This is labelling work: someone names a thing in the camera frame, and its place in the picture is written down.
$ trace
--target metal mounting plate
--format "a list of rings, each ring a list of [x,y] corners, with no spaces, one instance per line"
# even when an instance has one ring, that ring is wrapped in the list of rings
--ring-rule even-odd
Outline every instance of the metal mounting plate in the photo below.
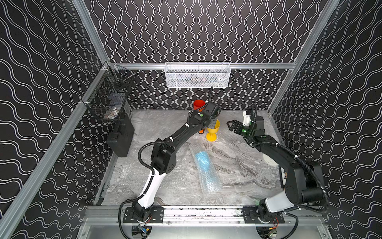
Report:
[[[279,224],[285,223],[284,217],[282,213],[279,213],[276,217],[273,217],[270,219],[270,221],[261,221],[259,219],[258,213],[257,213],[257,207],[243,207],[243,210],[241,211],[241,215],[244,218],[244,223],[275,223],[277,224],[277,221]]]
[[[153,206],[150,210],[150,223],[162,223],[163,222],[163,212],[164,208],[161,206]],[[134,218],[134,208],[127,207],[125,214],[123,216],[123,223],[140,223],[137,219]]]

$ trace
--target red cup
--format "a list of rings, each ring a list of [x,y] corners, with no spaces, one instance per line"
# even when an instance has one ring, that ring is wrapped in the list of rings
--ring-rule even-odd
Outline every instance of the red cup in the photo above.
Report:
[[[195,109],[198,109],[200,107],[202,107],[203,105],[205,105],[206,103],[204,101],[202,101],[201,99],[197,99],[194,101],[194,110]]]

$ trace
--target wavy line pattern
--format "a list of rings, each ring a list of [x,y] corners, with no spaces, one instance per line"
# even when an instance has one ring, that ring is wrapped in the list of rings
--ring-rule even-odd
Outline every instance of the wavy line pattern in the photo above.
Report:
[[[0,218],[101,63],[70,0],[0,0]],[[113,125],[88,113],[12,238],[76,238],[112,151]]]
[[[292,62],[326,0],[85,0],[112,62]]]
[[[119,77],[122,67],[111,66]],[[212,99],[225,110],[247,109],[254,102],[268,109],[287,70],[232,70],[227,88],[214,89]],[[207,99],[207,88],[168,88],[163,71],[140,70],[131,85],[128,101],[132,109],[191,109],[196,99]]]
[[[100,69],[69,0],[0,0],[0,218]]]
[[[112,127],[84,114],[12,238],[76,238],[112,155]]]
[[[290,148],[321,164],[333,238],[381,238],[382,1],[343,0],[274,118]]]

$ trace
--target black storage box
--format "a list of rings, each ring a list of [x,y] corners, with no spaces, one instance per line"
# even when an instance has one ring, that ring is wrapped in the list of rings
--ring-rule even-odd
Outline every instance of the black storage box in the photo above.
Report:
[[[134,127],[127,114],[118,120],[113,132],[107,137],[107,144],[118,157],[126,157],[134,136]]]

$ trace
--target marble-patterned surface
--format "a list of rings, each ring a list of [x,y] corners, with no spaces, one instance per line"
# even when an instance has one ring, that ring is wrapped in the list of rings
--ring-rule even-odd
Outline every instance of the marble-patterned surface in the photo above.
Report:
[[[187,113],[183,110],[133,112],[133,142],[127,157],[118,158],[102,205],[119,205],[142,191],[150,171],[138,162],[138,150],[148,142],[173,134],[186,122]],[[267,112],[259,111],[258,115],[264,117],[265,133],[277,139]],[[203,141],[223,189],[214,194],[202,193],[198,171],[186,142],[177,152],[176,168],[164,178],[154,204],[256,205],[260,199],[282,190],[277,164],[264,159],[263,154],[249,147],[241,136],[228,130],[226,122],[242,121],[242,111],[222,111],[218,119],[221,126],[215,142],[207,141],[206,133],[195,134],[190,140]],[[148,164],[151,151],[152,146],[142,153],[142,159]]]

